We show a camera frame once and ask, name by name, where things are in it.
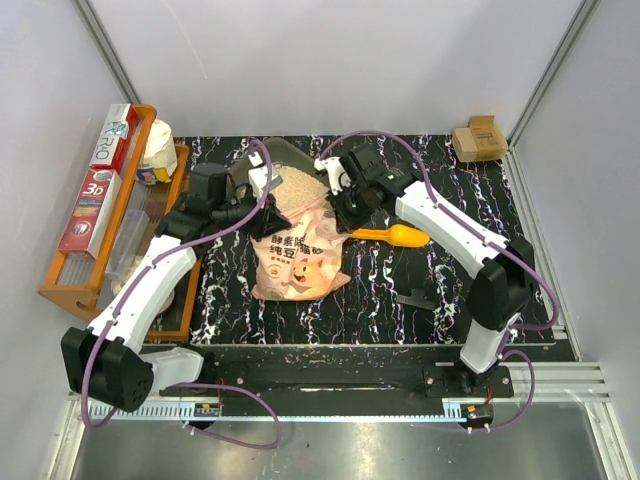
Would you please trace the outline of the pink cat litter bag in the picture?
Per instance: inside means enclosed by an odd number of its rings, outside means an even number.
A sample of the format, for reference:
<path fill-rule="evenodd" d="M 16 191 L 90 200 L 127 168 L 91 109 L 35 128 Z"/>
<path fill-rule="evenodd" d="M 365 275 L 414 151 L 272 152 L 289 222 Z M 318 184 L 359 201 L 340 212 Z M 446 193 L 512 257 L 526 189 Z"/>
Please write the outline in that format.
<path fill-rule="evenodd" d="M 254 298 L 264 301 L 321 299 L 343 287 L 350 277 L 342 271 L 345 234 L 337 231 L 331 205 L 318 199 L 287 213 L 289 229 L 252 246 L 257 257 Z"/>

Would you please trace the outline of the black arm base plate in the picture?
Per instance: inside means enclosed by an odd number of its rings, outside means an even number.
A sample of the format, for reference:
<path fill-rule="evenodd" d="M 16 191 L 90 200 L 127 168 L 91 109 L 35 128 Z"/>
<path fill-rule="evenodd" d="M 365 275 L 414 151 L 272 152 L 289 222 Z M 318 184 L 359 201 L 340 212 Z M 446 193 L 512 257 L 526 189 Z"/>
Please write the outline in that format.
<path fill-rule="evenodd" d="M 275 389 L 389 388 L 431 398 L 510 399 L 506 366 L 473 374 L 457 346 L 195 345 L 205 378 L 258 392 Z"/>

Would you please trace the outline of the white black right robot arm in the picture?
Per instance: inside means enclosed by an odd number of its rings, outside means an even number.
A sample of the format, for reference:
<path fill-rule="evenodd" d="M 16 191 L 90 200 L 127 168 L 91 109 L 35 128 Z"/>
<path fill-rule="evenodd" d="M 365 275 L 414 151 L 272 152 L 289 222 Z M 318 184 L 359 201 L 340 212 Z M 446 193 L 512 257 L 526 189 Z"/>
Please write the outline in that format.
<path fill-rule="evenodd" d="M 490 384 L 507 329 L 534 296 L 531 244 L 522 238 L 509 241 L 480 226 L 429 189 L 416 167 L 387 168 L 366 145 L 340 157 L 317 159 L 314 168 L 328 177 L 339 229 L 353 232 L 385 209 L 428 234 L 471 277 L 466 297 L 471 323 L 454 380 L 463 394 L 480 394 Z"/>

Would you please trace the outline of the yellow plastic litter scoop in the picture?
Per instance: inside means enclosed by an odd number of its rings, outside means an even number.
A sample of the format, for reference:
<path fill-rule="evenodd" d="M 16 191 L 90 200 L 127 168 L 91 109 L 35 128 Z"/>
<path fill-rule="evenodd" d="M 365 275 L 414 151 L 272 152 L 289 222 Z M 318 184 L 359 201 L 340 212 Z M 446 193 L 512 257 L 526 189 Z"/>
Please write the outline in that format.
<path fill-rule="evenodd" d="M 394 247 L 422 248 L 430 237 L 423 231 L 402 224 L 395 224 L 386 230 L 357 229 L 350 234 L 352 239 L 365 241 L 381 241 Z"/>

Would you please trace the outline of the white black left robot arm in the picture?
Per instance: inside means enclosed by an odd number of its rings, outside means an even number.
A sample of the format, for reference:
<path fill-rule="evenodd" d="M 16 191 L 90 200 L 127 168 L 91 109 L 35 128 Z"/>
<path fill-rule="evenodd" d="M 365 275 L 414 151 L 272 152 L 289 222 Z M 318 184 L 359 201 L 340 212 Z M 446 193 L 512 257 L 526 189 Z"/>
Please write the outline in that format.
<path fill-rule="evenodd" d="M 83 330 L 69 329 L 61 350 L 70 389 L 124 412 L 149 394 L 183 384 L 195 395 L 213 390 L 215 369 L 193 347 L 144 354 L 153 320 L 199 259 L 199 248 L 253 224 L 281 180 L 276 168 L 250 157 L 244 195 L 218 164 L 198 166 L 188 187 L 159 222 L 149 248 L 113 301 Z"/>

